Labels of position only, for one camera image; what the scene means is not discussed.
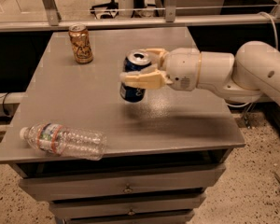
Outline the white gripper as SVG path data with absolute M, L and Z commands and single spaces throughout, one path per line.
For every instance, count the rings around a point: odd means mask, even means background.
M 151 66 L 141 71 L 121 72 L 120 81 L 128 87 L 157 90 L 166 85 L 175 91 L 192 91 L 198 78 L 200 52 L 196 48 L 179 48 L 172 51 L 144 49 Z

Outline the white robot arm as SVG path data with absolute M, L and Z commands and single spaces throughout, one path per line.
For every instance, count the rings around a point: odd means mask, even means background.
M 121 73 L 120 81 L 126 86 L 203 89 L 235 103 L 254 103 L 267 95 L 280 106 L 280 52 L 264 42 L 247 42 L 235 54 L 196 48 L 140 49 L 138 53 L 152 65 Z

